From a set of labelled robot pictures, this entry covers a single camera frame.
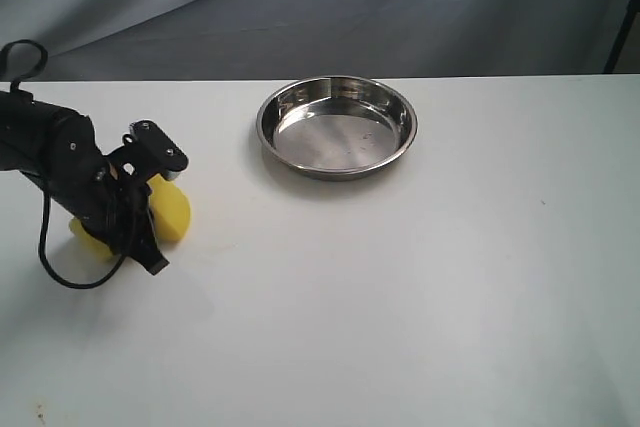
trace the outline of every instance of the white table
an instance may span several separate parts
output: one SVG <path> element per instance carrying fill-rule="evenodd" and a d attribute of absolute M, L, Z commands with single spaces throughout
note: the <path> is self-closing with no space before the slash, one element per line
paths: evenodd
<path fill-rule="evenodd" d="M 33 84 L 104 152 L 155 120 L 194 219 L 157 277 L 66 290 L 0 175 L 0 425 L 640 425 L 640 76 L 388 83 L 416 142 L 342 184 L 263 158 L 283 82 Z"/>

